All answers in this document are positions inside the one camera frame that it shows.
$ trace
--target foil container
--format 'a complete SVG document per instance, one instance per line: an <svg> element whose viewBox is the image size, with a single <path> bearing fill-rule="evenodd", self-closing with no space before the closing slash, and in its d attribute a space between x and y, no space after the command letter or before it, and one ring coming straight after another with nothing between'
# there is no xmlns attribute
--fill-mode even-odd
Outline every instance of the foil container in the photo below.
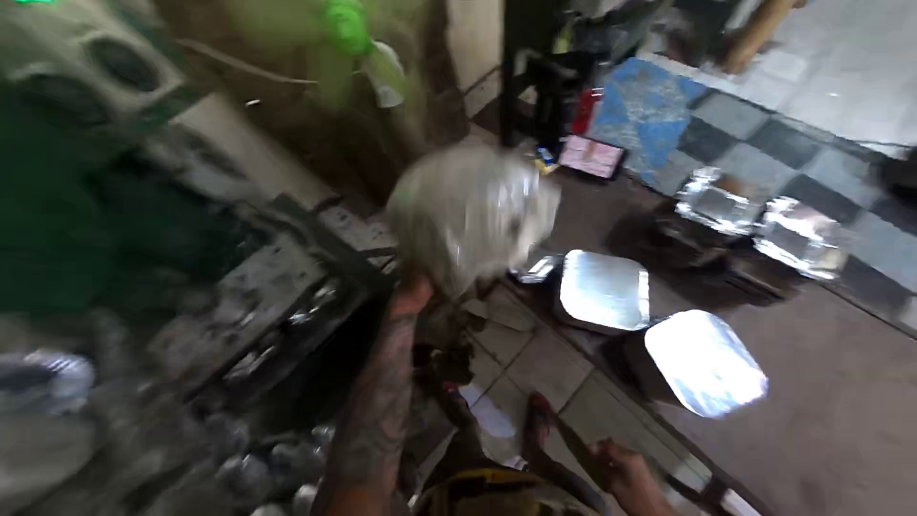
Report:
<svg viewBox="0 0 917 516"><path fill-rule="evenodd" d="M570 251L564 257L558 312L587 330L643 329L649 323L649 274L633 260Z"/></svg>
<svg viewBox="0 0 917 516"><path fill-rule="evenodd" d="M793 267L801 275L835 279L847 261L853 232L791 197L777 197L754 237L755 249Z"/></svg>
<svg viewBox="0 0 917 516"><path fill-rule="evenodd" d="M695 170L675 195L675 211L725 235L751 234L761 204L725 189L726 184L741 185L715 167Z"/></svg>
<svg viewBox="0 0 917 516"><path fill-rule="evenodd" d="M768 377L722 319L678 312L651 326L643 344L668 388L686 409L718 418L768 393Z"/></svg>

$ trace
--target foot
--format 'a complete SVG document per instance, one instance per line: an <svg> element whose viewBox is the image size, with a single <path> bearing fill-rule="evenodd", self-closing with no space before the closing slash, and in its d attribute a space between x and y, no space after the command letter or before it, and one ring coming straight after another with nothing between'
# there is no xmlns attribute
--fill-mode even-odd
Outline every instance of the foot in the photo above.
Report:
<svg viewBox="0 0 917 516"><path fill-rule="evenodd" d="M551 425L554 424L554 410L551 403L539 392L528 397L528 407L525 412L525 433L523 434L522 455L526 460L533 452L544 450L547 437L551 434Z"/></svg>

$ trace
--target checkered floor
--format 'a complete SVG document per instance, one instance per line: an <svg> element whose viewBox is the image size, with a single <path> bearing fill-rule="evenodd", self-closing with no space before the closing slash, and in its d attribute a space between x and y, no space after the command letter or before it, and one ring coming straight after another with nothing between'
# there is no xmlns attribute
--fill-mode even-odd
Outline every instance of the checkered floor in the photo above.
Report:
<svg viewBox="0 0 917 516"><path fill-rule="evenodd" d="M651 63L622 67L608 77L590 136L629 150L624 166L667 196L692 170L712 165L845 224L856 245L828 287L917 335L917 207L880 185L885 156ZM675 93L660 101L656 90Z"/></svg>

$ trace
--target floor tile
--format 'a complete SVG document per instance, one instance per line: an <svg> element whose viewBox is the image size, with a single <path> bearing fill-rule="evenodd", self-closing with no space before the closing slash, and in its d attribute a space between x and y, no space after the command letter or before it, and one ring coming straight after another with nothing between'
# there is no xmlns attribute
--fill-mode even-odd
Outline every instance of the floor tile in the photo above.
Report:
<svg viewBox="0 0 917 516"><path fill-rule="evenodd" d="M714 165L746 183L753 192L749 195L759 202L776 195L798 174L747 143L735 145Z"/></svg>
<svg viewBox="0 0 917 516"><path fill-rule="evenodd" d="M900 317L898 320L906 324L912 330L917 330L917 297L911 296L908 299L907 304L904 306L904 309L901 311Z"/></svg>
<svg viewBox="0 0 917 516"><path fill-rule="evenodd" d="M894 318L911 295L910 290L855 256L847 259L840 281L831 289L845 290L867 311L883 318Z"/></svg>
<svg viewBox="0 0 917 516"><path fill-rule="evenodd" d="M765 73L753 72L735 94L776 111L790 98L794 89L793 84L783 83Z"/></svg>
<svg viewBox="0 0 917 516"><path fill-rule="evenodd" d="M535 320L506 288L499 286L487 296L487 319L516 331L531 331Z"/></svg>
<svg viewBox="0 0 917 516"><path fill-rule="evenodd" d="M764 54L759 64L762 72L787 83L798 83L809 68L809 60L799 55L771 49Z"/></svg>
<svg viewBox="0 0 917 516"><path fill-rule="evenodd" d="M472 333L471 336L504 366L509 365L532 340L531 331L516 331L492 321L488 321L482 331Z"/></svg>
<svg viewBox="0 0 917 516"><path fill-rule="evenodd" d="M870 211L881 219L891 222L896 228L905 230L911 235L917 235L917 207L915 205L895 196L886 196L876 201ZM914 259L914 265L917 266L917 256Z"/></svg>
<svg viewBox="0 0 917 516"><path fill-rule="evenodd" d="M896 228L873 213L854 224L853 255L905 288L917 291L917 237Z"/></svg>
<svg viewBox="0 0 917 516"><path fill-rule="evenodd" d="M688 176L695 169L703 167L703 163L690 157L682 151L672 151L668 155L666 166L659 169L656 174L657 187L660 194L674 196L681 189Z"/></svg>
<svg viewBox="0 0 917 516"><path fill-rule="evenodd" d="M735 145L735 138L699 118L681 133L679 150L702 163L712 163Z"/></svg>
<svg viewBox="0 0 917 516"><path fill-rule="evenodd" d="M473 339L471 345L474 346L474 357L471 359L471 373L474 377L471 383L458 388L458 392L468 401L469 406L474 405L503 371L503 366L485 351L483 346Z"/></svg>
<svg viewBox="0 0 917 516"><path fill-rule="evenodd" d="M592 363L548 331L539 332L506 374L525 392L545 395L555 410L563 407L592 370Z"/></svg>
<svg viewBox="0 0 917 516"><path fill-rule="evenodd" d="M820 149L817 141L775 119L768 120L748 143L796 170L810 162Z"/></svg>
<svg viewBox="0 0 917 516"><path fill-rule="evenodd" d="M517 461L527 401L526 393L503 375L471 407L481 426L481 444L491 459L501 464Z"/></svg>
<svg viewBox="0 0 917 516"><path fill-rule="evenodd" d="M792 178L783 187L780 194L798 199L802 204L815 208L844 225L853 223L863 210L854 201L838 194L805 174L798 174Z"/></svg>
<svg viewBox="0 0 917 516"><path fill-rule="evenodd" d="M869 208L885 196L876 169L862 159L831 147L822 149L804 169L806 175Z"/></svg>
<svg viewBox="0 0 917 516"><path fill-rule="evenodd" d="M633 412L602 388L592 376L586 379L568 406L560 412L560 417L585 443L596 443L611 437L637 450L651 465L661 467L692 488L701 489L706 483L704 478L687 465L683 457L663 444Z"/></svg>
<svg viewBox="0 0 917 516"><path fill-rule="evenodd" d="M734 97L711 95L693 115L726 133L744 140L768 119L768 114Z"/></svg>
<svg viewBox="0 0 917 516"><path fill-rule="evenodd" d="M464 141L473 141L475 143L482 143L491 147L496 147L500 144L500 139L497 135L488 131L487 129L474 124L469 123L469 134L465 137Z"/></svg>
<svg viewBox="0 0 917 516"><path fill-rule="evenodd" d="M824 129L818 129L815 126L809 125L795 118L790 118L781 115L780 113L774 113L771 117L784 125L796 129L797 131L812 138L813 140L820 141L821 143L834 143L837 140L837 136L835 136L833 132L828 132Z"/></svg>
<svg viewBox="0 0 917 516"><path fill-rule="evenodd" d="M844 130L844 102L840 97L803 88L780 110L784 115L838 134Z"/></svg>

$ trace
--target tattooed arm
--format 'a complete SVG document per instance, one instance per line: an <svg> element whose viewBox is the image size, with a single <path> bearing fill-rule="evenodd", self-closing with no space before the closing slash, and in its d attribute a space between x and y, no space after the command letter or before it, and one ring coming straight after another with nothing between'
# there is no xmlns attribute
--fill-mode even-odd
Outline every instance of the tattooed arm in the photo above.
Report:
<svg viewBox="0 0 917 516"><path fill-rule="evenodd" d="M392 296L379 340L350 390L313 514L388 512L411 404L414 323L432 293L429 281L416 275Z"/></svg>

